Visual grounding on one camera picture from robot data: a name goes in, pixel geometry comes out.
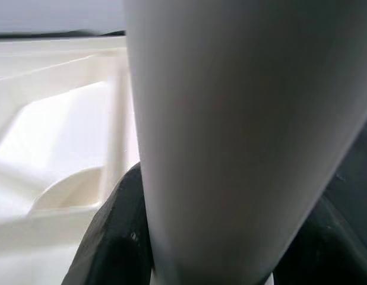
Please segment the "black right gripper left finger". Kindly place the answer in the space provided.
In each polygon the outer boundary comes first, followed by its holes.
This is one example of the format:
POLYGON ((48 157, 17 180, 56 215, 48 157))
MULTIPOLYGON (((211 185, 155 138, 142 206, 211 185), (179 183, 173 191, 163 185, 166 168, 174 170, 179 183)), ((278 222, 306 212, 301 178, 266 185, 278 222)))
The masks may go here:
POLYGON ((94 215, 61 285, 150 285, 153 268, 137 163, 94 215))

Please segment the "white plastic table leg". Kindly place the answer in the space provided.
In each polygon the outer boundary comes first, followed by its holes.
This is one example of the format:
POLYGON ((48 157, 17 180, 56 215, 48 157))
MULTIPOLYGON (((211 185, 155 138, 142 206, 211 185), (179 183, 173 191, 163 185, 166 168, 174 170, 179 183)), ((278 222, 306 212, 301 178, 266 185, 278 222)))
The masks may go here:
POLYGON ((260 285, 367 120, 367 0, 124 0, 160 285, 260 285))

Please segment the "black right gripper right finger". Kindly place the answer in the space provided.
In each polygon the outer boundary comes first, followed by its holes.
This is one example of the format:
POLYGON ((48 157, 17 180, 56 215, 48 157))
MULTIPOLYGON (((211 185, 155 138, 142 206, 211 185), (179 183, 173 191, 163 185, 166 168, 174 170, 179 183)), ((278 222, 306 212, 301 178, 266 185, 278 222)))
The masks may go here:
POLYGON ((367 285, 367 250, 321 198, 273 272, 274 285, 367 285))

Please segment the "white plastic table top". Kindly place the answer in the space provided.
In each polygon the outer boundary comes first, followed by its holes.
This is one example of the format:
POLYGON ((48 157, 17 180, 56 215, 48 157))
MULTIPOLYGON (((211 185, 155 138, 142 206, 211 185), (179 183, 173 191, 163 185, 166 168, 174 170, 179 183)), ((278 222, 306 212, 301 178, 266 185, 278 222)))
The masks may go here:
POLYGON ((0 285, 60 285, 138 160, 123 36, 0 41, 0 285))

